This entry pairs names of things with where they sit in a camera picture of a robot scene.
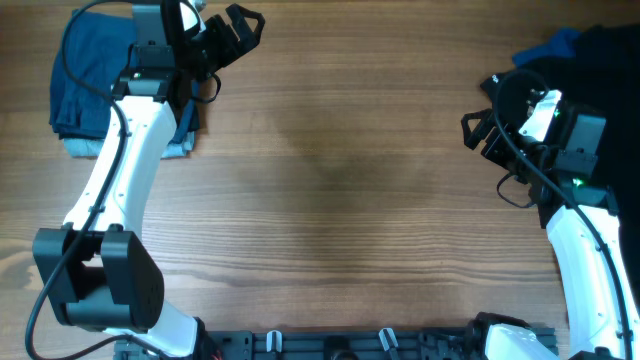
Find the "navy blue shorts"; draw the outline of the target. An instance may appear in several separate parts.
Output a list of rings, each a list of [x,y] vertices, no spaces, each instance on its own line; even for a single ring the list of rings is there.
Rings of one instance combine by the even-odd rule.
[[[80,80],[109,94],[136,41],[132,19],[85,12],[67,34],[67,66]],[[57,55],[50,82],[49,124],[59,138],[103,139],[111,107],[101,97],[70,80]]]

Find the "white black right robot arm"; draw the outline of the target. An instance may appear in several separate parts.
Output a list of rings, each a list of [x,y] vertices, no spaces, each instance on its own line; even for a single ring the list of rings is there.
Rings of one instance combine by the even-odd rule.
[[[573,359],[636,359],[639,313],[620,249],[613,189],[591,181],[606,119],[565,100],[558,90],[532,91],[527,111],[497,120],[491,109],[461,119],[466,147],[480,147],[508,178],[529,188],[529,206],[555,253]]]

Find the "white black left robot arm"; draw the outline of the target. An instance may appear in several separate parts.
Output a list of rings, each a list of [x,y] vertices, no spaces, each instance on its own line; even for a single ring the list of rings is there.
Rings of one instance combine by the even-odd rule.
[[[102,332],[160,359],[218,359],[203,322],[171,305],[141,243],[146,202],[194,83],[258,46],[265,20],[240,5],[203,19],[194,1],[136,1],[136,39],[104,100],[110,125],[80,198],[55,229],[40,229],[33,257],[39,304],[57,321]]]

